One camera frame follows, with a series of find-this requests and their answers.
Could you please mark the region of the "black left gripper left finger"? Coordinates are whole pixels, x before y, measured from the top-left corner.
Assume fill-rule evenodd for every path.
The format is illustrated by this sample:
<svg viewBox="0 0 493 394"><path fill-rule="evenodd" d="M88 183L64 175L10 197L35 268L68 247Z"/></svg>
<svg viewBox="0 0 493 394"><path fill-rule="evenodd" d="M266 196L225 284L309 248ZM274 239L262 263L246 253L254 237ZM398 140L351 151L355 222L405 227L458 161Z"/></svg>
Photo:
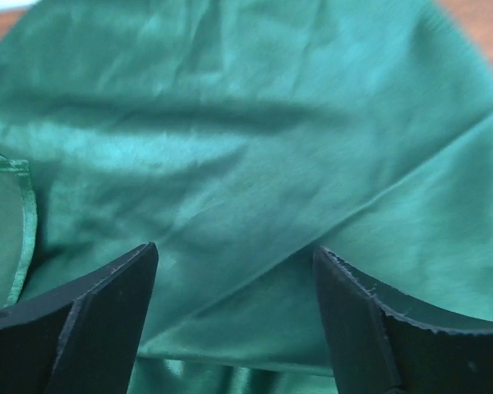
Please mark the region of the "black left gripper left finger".
<svg viewBox="0 0 493 394"><path fill-rule="evenodd" d="M126 392L158 261L154 244L140 245L0 309L0 393Z"/></svg>

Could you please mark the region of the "green cloth napkin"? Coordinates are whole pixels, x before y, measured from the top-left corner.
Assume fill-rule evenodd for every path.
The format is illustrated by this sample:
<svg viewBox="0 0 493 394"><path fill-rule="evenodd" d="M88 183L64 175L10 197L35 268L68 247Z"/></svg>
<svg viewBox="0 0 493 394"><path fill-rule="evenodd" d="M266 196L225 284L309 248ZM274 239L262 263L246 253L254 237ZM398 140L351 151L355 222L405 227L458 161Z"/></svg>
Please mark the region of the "green cloth napkin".
<svg viewBox="0 0 493 394"><path fill-rule="evenodd" d="M0 42L0 308L139 244L132 393L332 393L323 245L493 321L493 74L431 1L42 1Z"/></svg>

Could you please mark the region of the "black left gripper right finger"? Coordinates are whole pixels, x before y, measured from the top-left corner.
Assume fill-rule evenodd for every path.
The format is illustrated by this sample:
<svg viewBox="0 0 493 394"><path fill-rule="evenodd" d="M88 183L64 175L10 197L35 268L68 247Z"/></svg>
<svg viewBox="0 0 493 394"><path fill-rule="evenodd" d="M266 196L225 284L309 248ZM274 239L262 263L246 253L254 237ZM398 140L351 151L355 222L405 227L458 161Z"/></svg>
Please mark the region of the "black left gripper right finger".
<svg viewBox="0 0 493 394"><path fill-rule="evenodd" d="M406 295L326 248L313 268L338 392L493 394L493 322Z"/></svg>

